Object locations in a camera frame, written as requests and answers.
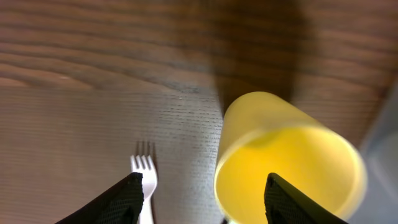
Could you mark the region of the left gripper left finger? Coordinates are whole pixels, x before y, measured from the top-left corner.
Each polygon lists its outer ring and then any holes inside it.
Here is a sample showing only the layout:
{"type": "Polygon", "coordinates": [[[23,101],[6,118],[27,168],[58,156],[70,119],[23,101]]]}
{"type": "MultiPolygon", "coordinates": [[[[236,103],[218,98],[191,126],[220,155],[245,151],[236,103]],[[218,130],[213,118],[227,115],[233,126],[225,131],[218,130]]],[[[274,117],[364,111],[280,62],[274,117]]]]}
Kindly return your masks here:
{"type": "Polygon", "coordinates": [[[57,224],[135,224],[144,194],[141,173],[133,172],[57,224]]]}

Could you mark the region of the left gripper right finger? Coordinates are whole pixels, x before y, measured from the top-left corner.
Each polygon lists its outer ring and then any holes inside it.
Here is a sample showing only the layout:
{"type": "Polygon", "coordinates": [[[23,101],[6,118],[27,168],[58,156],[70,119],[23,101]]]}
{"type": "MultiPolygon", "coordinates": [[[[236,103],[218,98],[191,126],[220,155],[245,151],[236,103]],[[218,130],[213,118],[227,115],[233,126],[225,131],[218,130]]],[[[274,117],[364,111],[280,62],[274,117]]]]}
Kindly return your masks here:
{"type": "Polygon", "coordinates": [[[267,176],[264,205],[268,224],[348,224],[276,173],[267,176]]]}

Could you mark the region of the white plastic fork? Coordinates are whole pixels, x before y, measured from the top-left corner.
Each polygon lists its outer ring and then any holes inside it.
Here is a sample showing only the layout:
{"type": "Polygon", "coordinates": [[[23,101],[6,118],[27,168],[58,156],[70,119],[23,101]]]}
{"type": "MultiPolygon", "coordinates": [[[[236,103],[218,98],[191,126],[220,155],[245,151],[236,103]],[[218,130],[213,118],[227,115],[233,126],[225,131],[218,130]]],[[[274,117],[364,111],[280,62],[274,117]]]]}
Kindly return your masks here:
{"type": "Polygon", "coordinates": [[[158,184],[157,171],[151,156],[131,156],[131,170],[142,174],[144,203],[139,215],[139,224],[154,224],[151,198],[158,184]]]}

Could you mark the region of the yellow cup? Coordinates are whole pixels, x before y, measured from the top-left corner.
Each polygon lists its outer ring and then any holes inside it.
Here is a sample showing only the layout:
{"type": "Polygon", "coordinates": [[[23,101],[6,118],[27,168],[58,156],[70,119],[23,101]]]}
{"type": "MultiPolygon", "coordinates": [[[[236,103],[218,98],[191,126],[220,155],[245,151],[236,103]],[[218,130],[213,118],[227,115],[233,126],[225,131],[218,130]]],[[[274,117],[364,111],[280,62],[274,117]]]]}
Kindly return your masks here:
{"type": "Polygon", "coordinates": [[[224,114],[214,175],[215,199],[229,220],[267,221],[270,173],[343,220],[357,211],[368,183],[348,140],[276,95],[247,93],[224,114]]]}

